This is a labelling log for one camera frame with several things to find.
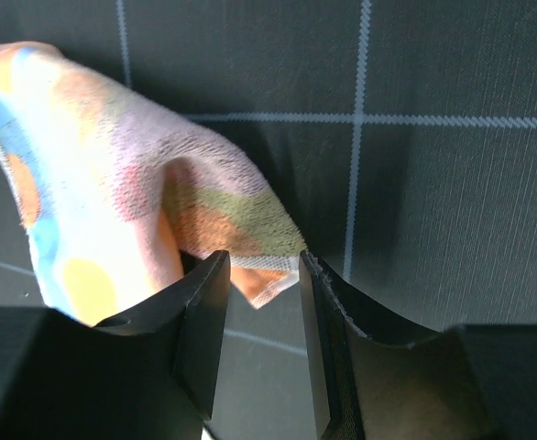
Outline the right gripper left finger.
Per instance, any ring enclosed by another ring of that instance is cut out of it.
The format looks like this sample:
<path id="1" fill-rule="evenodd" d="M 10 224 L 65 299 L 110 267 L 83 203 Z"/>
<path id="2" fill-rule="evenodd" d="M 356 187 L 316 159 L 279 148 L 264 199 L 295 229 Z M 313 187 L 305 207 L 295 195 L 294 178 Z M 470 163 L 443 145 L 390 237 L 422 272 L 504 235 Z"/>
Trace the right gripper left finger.
<path id="1" fill-rule="evenodd" d="M 0 307 L 0 439 L 198 439 L 213 414 L 230 257 L 89 327 Z"/>

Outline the orange polka dot towel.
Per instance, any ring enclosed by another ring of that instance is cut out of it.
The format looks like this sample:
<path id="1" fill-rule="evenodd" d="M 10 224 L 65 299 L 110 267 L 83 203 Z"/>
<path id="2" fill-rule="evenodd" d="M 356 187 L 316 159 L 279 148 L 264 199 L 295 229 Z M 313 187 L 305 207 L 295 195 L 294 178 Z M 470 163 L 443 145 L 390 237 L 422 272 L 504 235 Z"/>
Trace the orange polka dot towel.
<path id="1" fill-rule="evenodd" d="M 231 258 L 256 307 L 305 247 L 247 154 L 37 42 L 0 45 L 0 166 L 44 303 L 86 325 L 164 290 L 181 255 Z"/>

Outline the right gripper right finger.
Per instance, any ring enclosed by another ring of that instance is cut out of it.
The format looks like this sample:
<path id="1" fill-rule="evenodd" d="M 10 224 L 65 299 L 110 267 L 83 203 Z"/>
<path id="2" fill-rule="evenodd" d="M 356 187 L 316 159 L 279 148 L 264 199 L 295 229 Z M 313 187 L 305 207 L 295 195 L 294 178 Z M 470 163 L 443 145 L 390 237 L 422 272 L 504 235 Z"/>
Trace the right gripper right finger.
<path id="1" fill-rule="evenodd" d="M 309 252 L 300 292 L 320 439 L 537 439 L 537 324 L 436 332 Z"/>

